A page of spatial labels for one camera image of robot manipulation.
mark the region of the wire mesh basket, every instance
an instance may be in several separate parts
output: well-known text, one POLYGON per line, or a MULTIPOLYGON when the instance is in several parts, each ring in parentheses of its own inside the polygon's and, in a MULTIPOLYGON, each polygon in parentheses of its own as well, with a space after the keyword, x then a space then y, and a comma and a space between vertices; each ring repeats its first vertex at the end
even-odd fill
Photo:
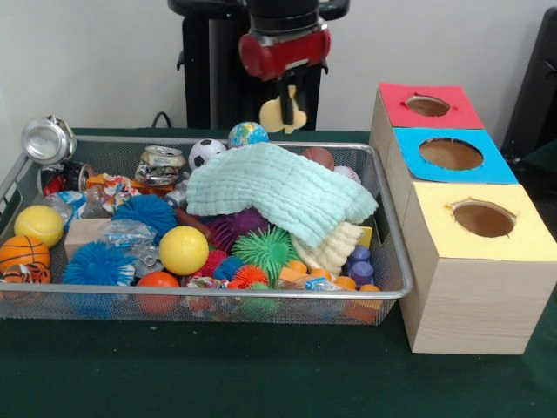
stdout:
MULTIPOLYGON (((188 155, 196 139, 81 137, 75 161, 95 172, 133 177, 147 145, 171 145, 188 155)), ((336 165, 356 171, 379 202, 364 225, 373 227, 370 245, 374 281, 381 292, 314 292, 305 290, 233 290, 63 285, 67 259, 63 241, 51 249, 49 285, 0 283, 0 317, 58 320, 233 321, 291 324, 378 325, 397 299, 410 292, 413 274, 377 152, 369 145, 279 143, 300 154, 327 148, 336 165)), ((15 217, 42 198, 39 166, 19 158, 0 185, 0 244, 13 236, 15 217)))

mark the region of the yellow tennis ball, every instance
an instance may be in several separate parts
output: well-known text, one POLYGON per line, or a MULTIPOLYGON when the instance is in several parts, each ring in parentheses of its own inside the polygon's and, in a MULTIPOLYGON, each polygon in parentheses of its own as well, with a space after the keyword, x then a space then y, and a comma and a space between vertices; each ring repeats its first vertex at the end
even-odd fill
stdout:
POLYGON ((164 268, 185 276, 203 267, 209 256, 209 243, 197 229, 177 226, 161 239, 158 252, 164 268))
POLYGON ((35 237, 52 248, 64 235, 64 222, 51 207, 29 206, 17 216, 14 231, 16 236, 35 237))

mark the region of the black cable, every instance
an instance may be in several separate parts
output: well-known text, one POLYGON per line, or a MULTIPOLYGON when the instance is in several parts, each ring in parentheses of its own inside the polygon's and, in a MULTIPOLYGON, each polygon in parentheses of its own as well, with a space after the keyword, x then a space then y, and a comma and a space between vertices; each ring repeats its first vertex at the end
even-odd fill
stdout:
POLYGON ((171 119, 168 117, 168 115, 164 111, 160 111, 159 113, 157 113, 157 116, 155 116, 155 118, 153 119, 153 123, 151 124, 151 128, 156 128, 157 127, 158 120, 160 119, 161 116, 166 121, 166 126, 169 127, 169 128, 172 128, 171 119))

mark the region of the mint green towel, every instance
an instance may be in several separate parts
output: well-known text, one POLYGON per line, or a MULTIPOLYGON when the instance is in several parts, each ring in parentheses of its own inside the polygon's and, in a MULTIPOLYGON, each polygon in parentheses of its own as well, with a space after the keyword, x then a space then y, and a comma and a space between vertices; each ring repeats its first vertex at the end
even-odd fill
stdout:
POLYGON ((187 212, 200 216, 253 206, 310 248, 340 222, 360 224, 378 206, 355 181, 269 143, 215 155, 193 172, 186 198, 187 212))

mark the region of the stacked wooden boxes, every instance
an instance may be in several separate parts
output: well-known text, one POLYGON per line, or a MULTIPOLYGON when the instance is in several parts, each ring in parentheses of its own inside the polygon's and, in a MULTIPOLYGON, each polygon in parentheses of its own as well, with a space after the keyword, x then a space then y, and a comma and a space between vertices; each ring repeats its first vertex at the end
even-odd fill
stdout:
POLYGON ((415 353, 522 354, 557 280, 557 244, 460 87, 381 84, 379 152, 413 265, 415 353))

